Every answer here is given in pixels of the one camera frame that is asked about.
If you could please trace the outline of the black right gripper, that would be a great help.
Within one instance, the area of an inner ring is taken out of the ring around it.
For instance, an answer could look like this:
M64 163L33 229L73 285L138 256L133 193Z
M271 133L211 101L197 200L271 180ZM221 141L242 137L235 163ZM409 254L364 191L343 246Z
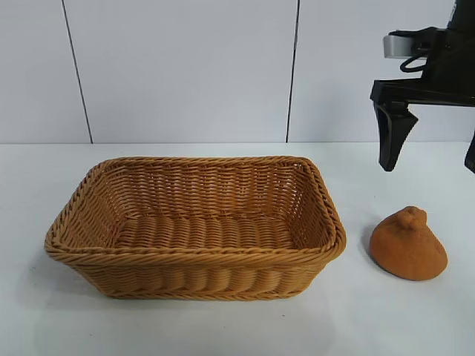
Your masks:
M373 83L370 99L379 130L379 164L391 172L418 122L408 104L474 106L474 34L436 27L395 30L384 37L383 48L385 57L404 59L402 72L422 74ZM475 137L465 167L475 170Z

